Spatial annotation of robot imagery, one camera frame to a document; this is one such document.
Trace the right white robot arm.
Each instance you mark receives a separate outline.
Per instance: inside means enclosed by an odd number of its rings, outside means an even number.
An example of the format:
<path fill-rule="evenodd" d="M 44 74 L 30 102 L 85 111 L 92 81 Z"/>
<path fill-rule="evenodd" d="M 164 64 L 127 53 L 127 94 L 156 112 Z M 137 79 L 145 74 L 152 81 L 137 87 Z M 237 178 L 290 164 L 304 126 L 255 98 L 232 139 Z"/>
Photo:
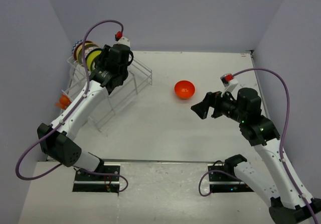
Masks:
<path fill-rule="evenodd" d="M 247 184 L 267 205 L 274 223 L 300 223 L 320 212 L 320 199 L 304 187 L 280 149 L 280 134 L 274 123 L 262 115 L 261 98 L 252 88 L 241 88 L 237 97 L 230 92 L 208 92 L 191 107 L 201 119 L 213 108 L 212 118 L 226 116 L 237 123 L 242 136 L 259 154 L 273 182 L 267 181 L 245 157 L 238 154 L 224 161 L 224 175 Z"/>

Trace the blue triangle patterned bowl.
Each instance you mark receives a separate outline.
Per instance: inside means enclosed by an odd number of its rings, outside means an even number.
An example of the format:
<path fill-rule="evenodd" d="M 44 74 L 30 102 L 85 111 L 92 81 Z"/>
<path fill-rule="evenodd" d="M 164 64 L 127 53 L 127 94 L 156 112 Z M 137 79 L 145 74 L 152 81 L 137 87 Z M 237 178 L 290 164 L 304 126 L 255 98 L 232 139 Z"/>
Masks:
<path fill-rule="evenodd" d="M 86 66 L 89 70 L 91 70 L 94 59 L 101 53 L 102 49 L 95 43 L 85 43 L 84 48 L 81 45 L 77 56 L 77 61 L 80 65 L 83 65 L 83 51 L 86 60 Z"/>

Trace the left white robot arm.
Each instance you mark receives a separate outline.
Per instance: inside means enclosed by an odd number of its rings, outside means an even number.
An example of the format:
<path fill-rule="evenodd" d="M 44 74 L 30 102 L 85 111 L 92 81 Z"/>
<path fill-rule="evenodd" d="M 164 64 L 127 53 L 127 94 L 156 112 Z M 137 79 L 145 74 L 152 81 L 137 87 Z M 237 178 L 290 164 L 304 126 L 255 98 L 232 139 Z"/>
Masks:
<path fill-rule="evenodd" d="M 44 154 L 66 167 L 86 170 L 93 180 L 104 175 L 102 160 L 83 151 L 75 142 L 80 128 L 90 114 L 115 88 L 123 85 L 128 77 L 128 66 L 133 61 L 129 43 L 117 42 L 112 47 L 104 46 L 98 63 L 81 92 L 66 110 L 49 125 L 40 124 L 37 134 Z"/>

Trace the lime green bowl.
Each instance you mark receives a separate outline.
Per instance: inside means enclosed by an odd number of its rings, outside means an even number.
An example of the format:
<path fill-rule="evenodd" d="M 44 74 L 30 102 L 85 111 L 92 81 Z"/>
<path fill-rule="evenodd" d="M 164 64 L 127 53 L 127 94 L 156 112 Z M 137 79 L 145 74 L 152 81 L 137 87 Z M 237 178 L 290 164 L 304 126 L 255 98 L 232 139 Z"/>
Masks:
<path fill-rule="evenodd" d="M 99 47 L 89 47 L 85 50 L 85 60 L 89 71 L 93 71 L 95 66 L 95 61 L 101 54 L 102 49 Z"/>

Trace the orange plastic bowl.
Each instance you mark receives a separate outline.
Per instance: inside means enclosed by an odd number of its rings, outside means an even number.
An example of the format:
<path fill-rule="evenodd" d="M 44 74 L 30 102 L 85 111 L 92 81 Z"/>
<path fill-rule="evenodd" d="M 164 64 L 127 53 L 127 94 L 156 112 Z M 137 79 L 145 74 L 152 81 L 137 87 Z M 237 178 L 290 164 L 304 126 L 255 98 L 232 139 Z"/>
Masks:
<path fill-rule="evenodd" d="M 196 92 L 194 84 L 187 80 L 180 80 L 174 86 L 175 95 L 183 100 L 190 99 Z"/>

